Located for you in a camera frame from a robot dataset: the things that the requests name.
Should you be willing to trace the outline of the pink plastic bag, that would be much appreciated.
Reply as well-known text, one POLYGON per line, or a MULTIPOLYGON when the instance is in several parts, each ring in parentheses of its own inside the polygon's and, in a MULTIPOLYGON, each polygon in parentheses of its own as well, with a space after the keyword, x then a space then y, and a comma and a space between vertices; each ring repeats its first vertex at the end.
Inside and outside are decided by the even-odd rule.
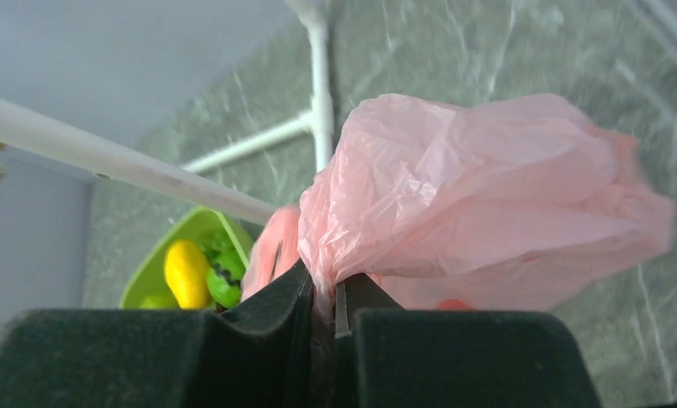
POLYGON ((408 309, 552 309, 670 248, 676 205, 637 145, 552 93, 367 99, 298 205, 269 219, 243 298, 303 261, 325 317, 361 273, 408 309))

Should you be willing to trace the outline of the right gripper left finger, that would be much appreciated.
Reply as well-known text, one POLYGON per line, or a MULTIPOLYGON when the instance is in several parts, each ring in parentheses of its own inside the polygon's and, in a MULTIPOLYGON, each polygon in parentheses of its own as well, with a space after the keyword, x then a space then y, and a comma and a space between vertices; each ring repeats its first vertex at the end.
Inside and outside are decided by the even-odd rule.
POLYGON ((0 328, 0 407, 304 407, 302 263, 222 313, 35 309, 0 328))

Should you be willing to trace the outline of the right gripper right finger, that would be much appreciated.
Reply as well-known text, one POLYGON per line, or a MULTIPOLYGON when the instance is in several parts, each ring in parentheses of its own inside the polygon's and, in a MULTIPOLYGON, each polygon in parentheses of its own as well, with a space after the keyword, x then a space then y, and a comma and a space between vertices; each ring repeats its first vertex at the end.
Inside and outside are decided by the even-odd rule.
POLYGON ((555 316, 403 309, 368 276, 336 288, 338 407, 598 407, 555 316))

